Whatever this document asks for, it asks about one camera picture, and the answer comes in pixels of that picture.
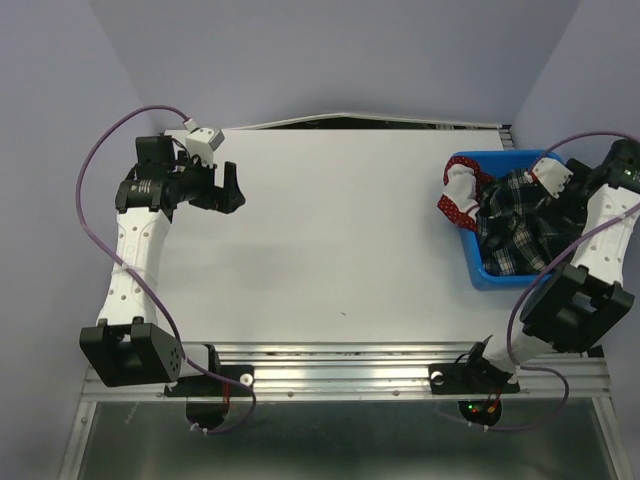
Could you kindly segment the navy plaid pleated skirt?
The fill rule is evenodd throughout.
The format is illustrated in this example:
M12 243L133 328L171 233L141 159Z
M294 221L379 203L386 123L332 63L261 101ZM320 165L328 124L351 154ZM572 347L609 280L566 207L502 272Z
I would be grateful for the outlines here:
M493 276L539 274L579 238L587 198L569 187L558 199L525 169L514 169L482 189L477 241L483 268Z

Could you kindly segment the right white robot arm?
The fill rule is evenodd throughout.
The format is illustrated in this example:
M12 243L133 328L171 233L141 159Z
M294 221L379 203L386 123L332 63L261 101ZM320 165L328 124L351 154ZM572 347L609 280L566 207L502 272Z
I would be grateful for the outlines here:
M510 314L504 342L474 344L460 366L472 390L501 389L527 361L549 352L583 353L632 308L623 262L639 216L639 144L614 142L579 186L587 218L581 237L532 281Z

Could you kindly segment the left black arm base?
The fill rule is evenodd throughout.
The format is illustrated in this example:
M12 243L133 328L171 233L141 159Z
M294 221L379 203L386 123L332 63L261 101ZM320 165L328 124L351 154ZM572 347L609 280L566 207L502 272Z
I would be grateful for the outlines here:
M164 396L185 401L185 418L192 431L217 435L237 430L253 413L255 369L252 365L222 365L219 373L239 383L230 385L205 375L180 378L164 387Z

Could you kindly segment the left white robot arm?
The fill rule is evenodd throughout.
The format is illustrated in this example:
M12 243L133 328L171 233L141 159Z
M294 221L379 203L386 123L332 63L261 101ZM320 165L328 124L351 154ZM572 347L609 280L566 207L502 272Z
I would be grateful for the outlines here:
M246 202L237 166L227 162L215 183L214 153L224 135L197 128L183 142L168 135L139 137L137 161L116 197L117 246L108 293L95 326L82 329L79 345L103 384L124 387L172 383L185 357L175 327L158 323L168 310L156 289L163 246L178 206L232 214Z

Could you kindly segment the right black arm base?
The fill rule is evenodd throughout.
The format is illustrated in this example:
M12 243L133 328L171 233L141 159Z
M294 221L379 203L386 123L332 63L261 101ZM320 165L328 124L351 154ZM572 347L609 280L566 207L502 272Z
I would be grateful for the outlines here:
M473 373L461 362L436 363L429 366L431 392L440 396L464 396L458 400L458 410L464 420L472 425L494 427L501 418L504 394L517 394L517 380L501 378L499 375Z

